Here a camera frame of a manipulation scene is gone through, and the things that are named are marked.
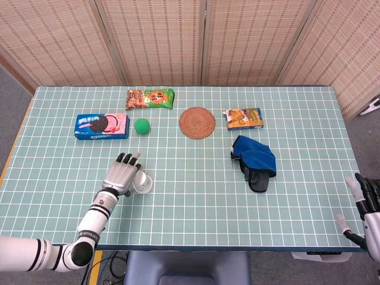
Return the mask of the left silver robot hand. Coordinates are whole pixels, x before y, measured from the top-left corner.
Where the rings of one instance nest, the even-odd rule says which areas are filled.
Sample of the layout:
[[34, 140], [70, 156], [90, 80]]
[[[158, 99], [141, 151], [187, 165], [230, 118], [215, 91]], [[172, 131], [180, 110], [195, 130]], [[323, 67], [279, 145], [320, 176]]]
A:
[[141, 168], [141, 165], [137, 163], [140, 155], [140, 151], [135, 154], [119, 154], [103, 179], [102, 188], [109, 190], [117, 197], [130, 196], [129, 188]]

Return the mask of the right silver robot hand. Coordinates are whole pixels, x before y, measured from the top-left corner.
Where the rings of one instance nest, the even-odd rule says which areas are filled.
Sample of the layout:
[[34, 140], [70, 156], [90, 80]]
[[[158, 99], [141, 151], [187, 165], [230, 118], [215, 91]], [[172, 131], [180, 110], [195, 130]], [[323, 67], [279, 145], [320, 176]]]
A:
[[364, 236], [352, 232], [342, 214], [336, 215], [336, 221], [342, 234], [350, 241], [366, 250], [371, 258], [379, 261], [379, 180], [369, 179], [360, 173], [355, 178], [345, 178], [345, 182], [354, 197], [362, 220]]

